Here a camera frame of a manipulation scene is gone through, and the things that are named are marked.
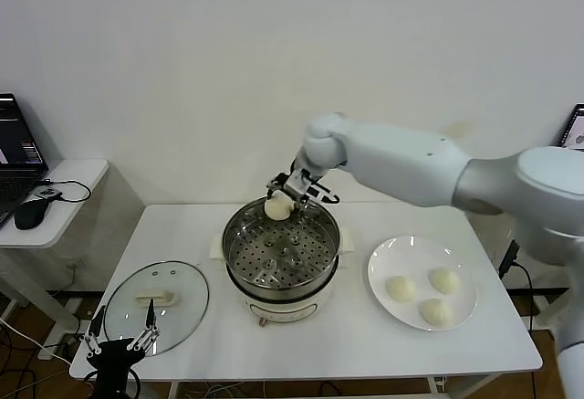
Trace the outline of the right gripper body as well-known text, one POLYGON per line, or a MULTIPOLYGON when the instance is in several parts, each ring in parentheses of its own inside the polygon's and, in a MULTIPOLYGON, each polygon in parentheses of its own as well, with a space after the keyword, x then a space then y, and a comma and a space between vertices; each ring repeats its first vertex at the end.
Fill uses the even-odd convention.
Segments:
POLYGON ((294 161, 282 189, 289 196, 318 196, 318 188, 315 186, 318 179, 318 166, 307 161, 294 161))

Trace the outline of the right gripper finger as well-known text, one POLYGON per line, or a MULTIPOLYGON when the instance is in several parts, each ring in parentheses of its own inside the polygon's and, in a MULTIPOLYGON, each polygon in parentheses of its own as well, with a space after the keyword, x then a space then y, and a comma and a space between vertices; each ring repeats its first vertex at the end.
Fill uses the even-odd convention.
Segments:
POLYGON ((298 211, 306 211, 314 204, 317 198, 318 191, 313 187, 309 187, 305 193, 300 194, 297 197, 295 202, 295 209, 298 211))
POLYGON ((266 185, 266 197, 271 198, 276 191, 283 192, 284 185, 287 182, 287 174, 279 173, 275 178, 270 180, 266 185))

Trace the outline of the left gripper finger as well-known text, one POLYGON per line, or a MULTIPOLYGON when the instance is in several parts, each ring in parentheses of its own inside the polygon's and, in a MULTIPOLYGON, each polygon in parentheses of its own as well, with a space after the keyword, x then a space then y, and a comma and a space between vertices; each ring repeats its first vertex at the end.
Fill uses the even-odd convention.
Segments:
POLYGON ((88 357, 100 354, 99 335, 103 323, 103 315, 97 314, 89 324, 87 333, 84 335, 84 341, 88 347, 88 357))
POLYGON ((127 350, 147 352, 156 342, 159 335, 160 331, 156 323, 154 301, 151 300, 147 309, 144 329, 136 338, 130 342, 130 344, 127 346, 127 350))

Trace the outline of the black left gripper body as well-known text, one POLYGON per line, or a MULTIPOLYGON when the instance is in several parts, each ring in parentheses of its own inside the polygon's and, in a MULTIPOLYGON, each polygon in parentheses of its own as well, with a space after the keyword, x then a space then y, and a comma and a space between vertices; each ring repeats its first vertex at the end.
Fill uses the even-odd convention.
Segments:
POLYGON ((89 398, 140 397, 140 379, 132 370, 132 365, 140 361, 140 352, 128 349, 131 343, 132 339, 104 341, 88 353, 87 361, 93 371, 86 375, 86 381, 95 378, 89 398), (127 392, 130 374, 136 383, 133 396, 127 392))

